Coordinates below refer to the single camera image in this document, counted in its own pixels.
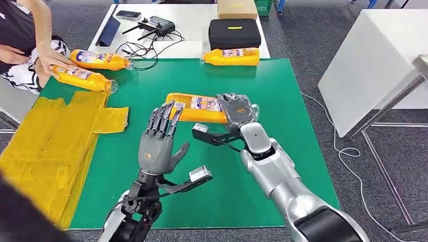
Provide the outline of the person's left hand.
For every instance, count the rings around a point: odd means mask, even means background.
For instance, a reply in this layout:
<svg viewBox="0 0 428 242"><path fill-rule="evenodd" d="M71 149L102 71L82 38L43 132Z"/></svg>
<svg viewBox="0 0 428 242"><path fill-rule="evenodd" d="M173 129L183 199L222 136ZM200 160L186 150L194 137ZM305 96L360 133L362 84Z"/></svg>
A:
<svg viewBox="0 0 428 242"><path fill-rule="evenodd" d="M36 50L39 54L35 66L35 70L38 74L46 74L57 78L58 75L53 71L54 66L64 69L75 66L66 56L61 55L49 46L37 46Z"/></svg>

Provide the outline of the person's right hand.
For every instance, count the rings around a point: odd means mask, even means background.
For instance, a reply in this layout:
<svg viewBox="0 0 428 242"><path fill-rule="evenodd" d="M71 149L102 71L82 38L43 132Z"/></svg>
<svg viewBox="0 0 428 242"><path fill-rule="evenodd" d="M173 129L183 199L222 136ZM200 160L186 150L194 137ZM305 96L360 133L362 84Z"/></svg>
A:
<svg viewBox="0 0 428 242"><path fill-rule="evenodd" d="M24 52L11 46L1 44L1 61L11 65L21 65L27 62L30 58L24 56Z"/></svg>

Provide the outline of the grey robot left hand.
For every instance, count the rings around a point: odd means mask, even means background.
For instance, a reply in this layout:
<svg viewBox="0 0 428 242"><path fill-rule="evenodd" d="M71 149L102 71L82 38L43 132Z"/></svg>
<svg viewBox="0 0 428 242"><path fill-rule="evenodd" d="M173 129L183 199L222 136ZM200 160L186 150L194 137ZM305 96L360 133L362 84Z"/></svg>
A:
<svg viewBox="0 0 428 242"><path fill-rule="evenodd" d="M145 174L171 173L189 150L190 144L186 142L176 153L172 153L174 135L183 111L182 108L177 109L170 119L174 106L174 100L163 103L151 112L147 120L137 154L140 171Z"/></svg>

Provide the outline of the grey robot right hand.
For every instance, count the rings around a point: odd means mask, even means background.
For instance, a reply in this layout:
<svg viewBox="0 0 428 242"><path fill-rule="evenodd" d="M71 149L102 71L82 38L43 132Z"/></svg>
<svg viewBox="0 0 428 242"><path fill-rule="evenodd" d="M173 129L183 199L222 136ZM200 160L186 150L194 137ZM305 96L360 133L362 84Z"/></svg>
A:
<svg viewBox="0 0 428 242"><path fill-rule="evenodd" d="M237 133L242 125L257 121L258 105L254 109L246 95L223 93L217 94L216 99L225 113L230 133Z"/></svg>

